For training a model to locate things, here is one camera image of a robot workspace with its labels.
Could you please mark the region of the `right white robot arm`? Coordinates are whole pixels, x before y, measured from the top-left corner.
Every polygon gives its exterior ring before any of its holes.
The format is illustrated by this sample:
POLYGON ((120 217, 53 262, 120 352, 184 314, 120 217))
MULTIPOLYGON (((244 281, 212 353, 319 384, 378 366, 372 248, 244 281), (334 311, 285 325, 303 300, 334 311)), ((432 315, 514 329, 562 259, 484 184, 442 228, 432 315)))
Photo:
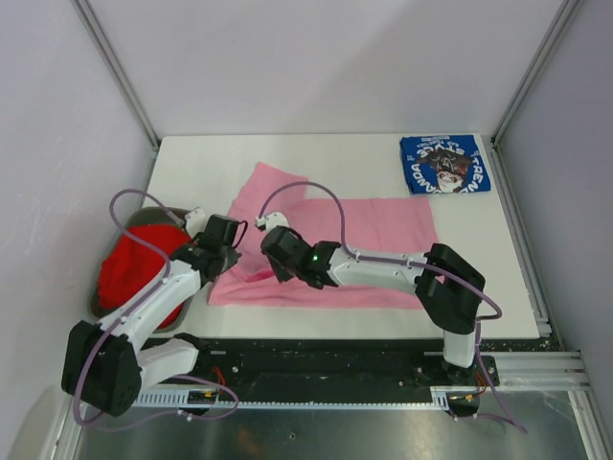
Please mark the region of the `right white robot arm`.
POLYGON ((457 252, 434 243, 424 253, 360 252, 340 242, 311 245, 295 230, 277 226, 261 241, 277 280, 297 278, 312 288, 387 288, 416 296, 443 331, 443 376, 464 384, 476 373, 477 313, 485 277, 457 252))

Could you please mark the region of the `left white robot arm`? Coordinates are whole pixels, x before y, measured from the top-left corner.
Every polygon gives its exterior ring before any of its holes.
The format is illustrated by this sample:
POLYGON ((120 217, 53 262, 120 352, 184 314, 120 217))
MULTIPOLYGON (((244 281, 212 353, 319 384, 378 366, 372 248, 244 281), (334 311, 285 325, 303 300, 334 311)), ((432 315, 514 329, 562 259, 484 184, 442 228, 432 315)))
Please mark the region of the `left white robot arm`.
POLYGON ((118 417, 140 393, 182 375, 199 383, 210 376, 211 359, 188 339, 175 337, 146 349, 149 337, 180 304, 234 266, 236 238, 248 224, 217 214, 206 217, 188 242, 171 254, 144 287, 96 323, 80 321, 69 333, 61 389, 81 403, 118 417))

